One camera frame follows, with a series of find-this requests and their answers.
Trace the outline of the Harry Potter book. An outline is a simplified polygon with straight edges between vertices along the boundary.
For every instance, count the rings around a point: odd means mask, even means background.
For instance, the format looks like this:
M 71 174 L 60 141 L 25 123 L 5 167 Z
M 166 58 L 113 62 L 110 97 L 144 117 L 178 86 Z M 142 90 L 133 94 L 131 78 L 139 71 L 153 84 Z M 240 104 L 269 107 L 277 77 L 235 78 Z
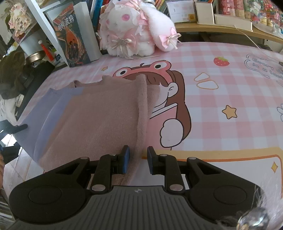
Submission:
M 82 39 L 73 3 L 69 3 L 53 20 L 53 27 L 71 68 L 91 62 Z

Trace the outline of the wooden shelf board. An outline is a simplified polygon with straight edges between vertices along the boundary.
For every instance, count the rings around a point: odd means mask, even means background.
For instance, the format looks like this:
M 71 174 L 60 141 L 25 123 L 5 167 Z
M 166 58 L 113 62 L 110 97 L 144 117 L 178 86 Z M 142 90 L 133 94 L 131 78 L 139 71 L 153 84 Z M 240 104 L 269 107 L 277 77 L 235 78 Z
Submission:
M 276 37 L 275 35 L 262 32 L 261 30 L 253 27 L 253 31 L 246 31 L 241 29 L 236 29 L 235 27 L 227 27 L 221 25 L 206 25 L 197 24 L 196 22 L 181 22 L 175 24 L 176 30 L 179 33 L 188 32 L 211 32 L 211 33 L 227 33 L 227 34 L 241 34 L 245 33 L 250 37 L 261 38 L 265 40 L 270 40 L 282 44 L 283 39 Z

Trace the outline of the white storage box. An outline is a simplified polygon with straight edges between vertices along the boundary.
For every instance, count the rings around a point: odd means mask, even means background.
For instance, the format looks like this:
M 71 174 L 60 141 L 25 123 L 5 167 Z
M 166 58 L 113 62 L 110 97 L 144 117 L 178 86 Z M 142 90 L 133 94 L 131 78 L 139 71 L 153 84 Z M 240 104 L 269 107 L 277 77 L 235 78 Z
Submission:
M 198 24 L 214 25 L 213 1 L 196 1 Z

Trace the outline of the white bookshelf frame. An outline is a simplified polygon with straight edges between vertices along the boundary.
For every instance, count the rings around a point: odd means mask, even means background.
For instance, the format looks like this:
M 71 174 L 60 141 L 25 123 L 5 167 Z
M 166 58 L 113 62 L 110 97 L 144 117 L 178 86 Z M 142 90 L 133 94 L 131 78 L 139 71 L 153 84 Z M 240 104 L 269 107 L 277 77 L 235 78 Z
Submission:
M 44 7 L 40 7 L 35 0 L 26 0 L 25 3 L 64 62 L 67 62 L 64 51 L 59 44 L 59 40 L 53 28 L 53 20 L 67 7 L 70 1 L 49 1 Z M 87 3 L 85 1 L 74 1 L 74 3 L 75 14 L 78 18 L 78 25 L 87 54 L 90 61 L 98 60 L 101 58 L 102 54 L 96 40 Z

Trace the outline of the white desk calendar card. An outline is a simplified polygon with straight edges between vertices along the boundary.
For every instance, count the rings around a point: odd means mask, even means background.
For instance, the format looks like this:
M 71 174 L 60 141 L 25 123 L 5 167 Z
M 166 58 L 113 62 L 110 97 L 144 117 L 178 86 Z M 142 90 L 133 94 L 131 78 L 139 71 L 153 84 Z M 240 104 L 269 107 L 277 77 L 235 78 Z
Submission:
M 197 21 L 194 1 L 167 1 L 166 6 L 174 23 Z

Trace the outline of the purple and mauve sweater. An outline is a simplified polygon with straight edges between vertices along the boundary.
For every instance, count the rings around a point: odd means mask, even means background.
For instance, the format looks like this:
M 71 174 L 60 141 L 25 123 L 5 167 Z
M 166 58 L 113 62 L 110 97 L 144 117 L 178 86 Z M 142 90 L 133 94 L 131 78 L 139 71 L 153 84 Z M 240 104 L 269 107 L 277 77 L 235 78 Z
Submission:
M 159 93 L 160 87 L 148 85 L 142 74 L 134 80 L 103 76 L 94 83 L 73 81 L 60 90 L 49 89 L 24 119 L 27 129 L 15 138 L 45 171 L 80 157 L 118 154 L 127 145 L 128 170 L 112 182 L 128 185 L 141 161 Z

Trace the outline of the pink cartoon table mat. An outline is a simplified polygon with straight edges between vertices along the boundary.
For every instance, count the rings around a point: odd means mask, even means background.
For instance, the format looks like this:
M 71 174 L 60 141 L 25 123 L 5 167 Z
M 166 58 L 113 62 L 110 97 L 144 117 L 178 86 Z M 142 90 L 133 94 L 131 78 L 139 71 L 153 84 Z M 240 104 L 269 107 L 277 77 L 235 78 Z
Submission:
M 184 43 L 168 54 L 141 60 L 102 56 L 47 78 L 28 104 L 27 115 L 49 88 L 71 80 L 99 81 L 117 70 L 167 60 L 183 74 L 189 135 L 171 150 L 180 160 L 195 156 L 252 181 L 269 194 L 282 193 L 282 56 L 224 43 Z

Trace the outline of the pink white plush bunny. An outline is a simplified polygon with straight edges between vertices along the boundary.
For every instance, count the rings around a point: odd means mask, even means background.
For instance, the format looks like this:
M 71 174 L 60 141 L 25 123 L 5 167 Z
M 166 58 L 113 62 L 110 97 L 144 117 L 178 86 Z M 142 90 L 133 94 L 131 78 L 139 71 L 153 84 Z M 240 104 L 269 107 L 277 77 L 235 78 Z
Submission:
M 110 1 L 104 5 L 96 33 L 101 50 L 132 59 L 177 49 L 180 33 L 152 1 Z

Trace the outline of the olive green cloth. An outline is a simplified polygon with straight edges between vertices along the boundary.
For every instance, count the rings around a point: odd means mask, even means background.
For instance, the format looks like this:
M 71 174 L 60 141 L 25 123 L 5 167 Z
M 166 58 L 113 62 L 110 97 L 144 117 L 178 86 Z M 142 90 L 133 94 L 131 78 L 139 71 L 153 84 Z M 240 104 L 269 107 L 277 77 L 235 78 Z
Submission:
M 20 81 L 24 63 L 23 51 L 13 51 L 1 60 L 0 81 L 2 99 L 15 98 L 25 89 Z

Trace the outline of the red tassel ornament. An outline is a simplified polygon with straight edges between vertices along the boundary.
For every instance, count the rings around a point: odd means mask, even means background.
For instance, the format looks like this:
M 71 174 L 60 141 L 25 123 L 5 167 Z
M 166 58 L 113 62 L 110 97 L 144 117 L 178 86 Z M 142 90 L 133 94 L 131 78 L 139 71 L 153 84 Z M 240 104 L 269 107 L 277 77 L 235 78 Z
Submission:
M 49 58 L 50 62 L 53 62 L 54 57 L 51 52 L 45 47 L 42 40 L 38 41 L 38 44 L 42 47 L 43 51 L 45 52 L 46 56 Z

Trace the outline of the metal bowl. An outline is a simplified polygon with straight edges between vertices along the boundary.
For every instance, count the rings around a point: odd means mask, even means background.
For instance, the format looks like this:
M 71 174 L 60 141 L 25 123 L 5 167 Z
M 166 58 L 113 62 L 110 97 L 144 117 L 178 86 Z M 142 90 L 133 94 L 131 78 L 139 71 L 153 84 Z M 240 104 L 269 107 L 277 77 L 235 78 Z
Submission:
M 46 56 L 45 52 L 43 50 L 35 52 L 31 55 L 29 55 L 29 57 L 26 58 L 25 60 L 25 64 L 35 67 L 36 65 L 38 65 L 43 58 Z

